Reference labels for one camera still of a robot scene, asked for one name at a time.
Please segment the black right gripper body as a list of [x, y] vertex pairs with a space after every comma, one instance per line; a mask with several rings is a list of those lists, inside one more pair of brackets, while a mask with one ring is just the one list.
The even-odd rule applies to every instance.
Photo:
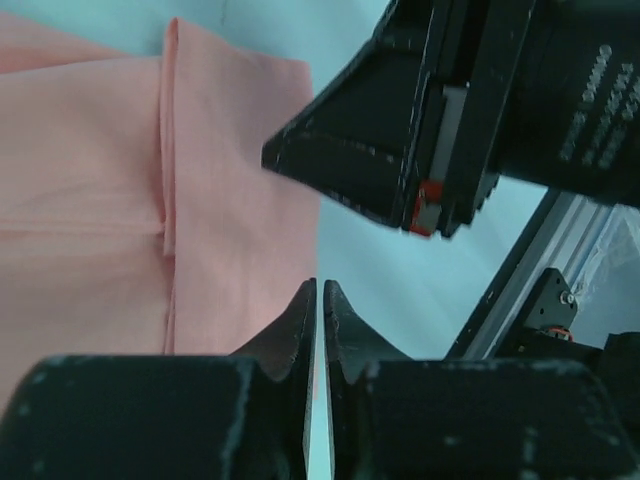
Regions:
[[[419, 13], [418, 7], [425, 7]], [[400, 19], [423, 34], [390, 223], [451, 237], [495, 189], [499, 131], [538, 13], [536, 1], [396, 1], [379, 25]]]

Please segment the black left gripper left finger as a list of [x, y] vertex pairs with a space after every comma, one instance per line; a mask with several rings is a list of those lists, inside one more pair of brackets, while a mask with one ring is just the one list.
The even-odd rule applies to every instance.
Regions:
[[5, 479], [303, 479], [314, 280], [228, 355], [58, 355], [1, 419]]

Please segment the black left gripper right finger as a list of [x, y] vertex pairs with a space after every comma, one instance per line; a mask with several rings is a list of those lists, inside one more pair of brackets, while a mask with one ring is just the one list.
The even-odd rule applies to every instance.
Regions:
[[323, 293], [337, 479], [635, 479], [602, 382], [560, 359], [414, 360]]

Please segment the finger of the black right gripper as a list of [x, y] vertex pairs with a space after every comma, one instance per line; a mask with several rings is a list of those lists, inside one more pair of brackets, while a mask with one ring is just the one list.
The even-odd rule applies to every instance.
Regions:
[[375, 32], [262, 148], [264, 169], [370, 220], [401, 225], [401, 186], [425, 31]]

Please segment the salmon pink polo shirt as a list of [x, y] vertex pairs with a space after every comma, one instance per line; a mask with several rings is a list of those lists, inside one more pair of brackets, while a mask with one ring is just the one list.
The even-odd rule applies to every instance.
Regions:
[[173, 19], [131, 56], [1, 17], [1, 396], [46, 356], [226, 354], [316, 273], [319, 197], [262, 169], [301, 61]]

